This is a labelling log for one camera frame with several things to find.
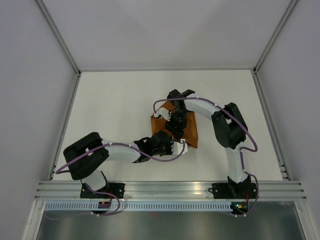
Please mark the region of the orange-brown cloth napkin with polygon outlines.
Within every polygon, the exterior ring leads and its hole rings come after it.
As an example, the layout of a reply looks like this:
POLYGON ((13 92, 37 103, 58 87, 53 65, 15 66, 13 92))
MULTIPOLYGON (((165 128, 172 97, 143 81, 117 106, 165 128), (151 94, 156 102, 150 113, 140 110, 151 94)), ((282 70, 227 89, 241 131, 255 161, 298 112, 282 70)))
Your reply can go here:
MULTIPOLYGON (((159 108, 166 108, 169 111, 178 110, 176 106, 173 105, 171 101, 165 101, 159 108)), ((152 134, 156 134, 160 131, 167 133, 170 137, 173 137, 174 140, 185 139, 188 147, 198 148, 198 129, 195 113, 193 111, 188 111, 187 114, 187 127, 184 130, 184 135, 181 139, 175 139, 173 134, 165 129, 166 120, 164 118, 155 118, 153 114, 150 117, 151 119, 151 131, 152 134)))

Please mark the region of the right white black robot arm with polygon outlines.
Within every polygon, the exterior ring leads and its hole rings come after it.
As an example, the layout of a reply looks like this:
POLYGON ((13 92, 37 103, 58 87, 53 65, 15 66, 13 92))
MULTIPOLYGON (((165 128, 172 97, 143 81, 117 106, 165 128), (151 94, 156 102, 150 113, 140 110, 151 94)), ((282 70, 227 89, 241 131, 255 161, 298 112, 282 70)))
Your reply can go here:
POLYGON ((218 143, 224 147, 228 176, 226 183, 214 183, 208 189, 215 199, 254 199, 257 197, 258 184, 251 181, 251 175, 246 171, 242 151, 248 133, 248 127, 238 106, 231 102, 223 107, 200 99, 193 90, 179 92, 174 89, 167 99, 175 107, 166 122, 165 129, 176 139, 183 138, 187 132, 187 114, 194 112, 212 122, 214 135, 218 143))

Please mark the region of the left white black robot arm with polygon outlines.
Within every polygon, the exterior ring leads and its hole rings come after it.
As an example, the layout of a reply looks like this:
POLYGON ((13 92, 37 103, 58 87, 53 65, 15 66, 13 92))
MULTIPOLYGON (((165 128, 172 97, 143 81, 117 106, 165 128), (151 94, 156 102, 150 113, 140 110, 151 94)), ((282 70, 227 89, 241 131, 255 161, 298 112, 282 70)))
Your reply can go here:
POLYGON ((90 187, 98 198, 109 193, 109 183, 99 167, 105 161, 144 163, 154 156, 172 155, 174 139, 164 131, 151 137, 135 140, 128 146, 116 145, 103 140, 98 132, 92 132, 65 148, 63 156, 73 180, 80 180, 90 187))

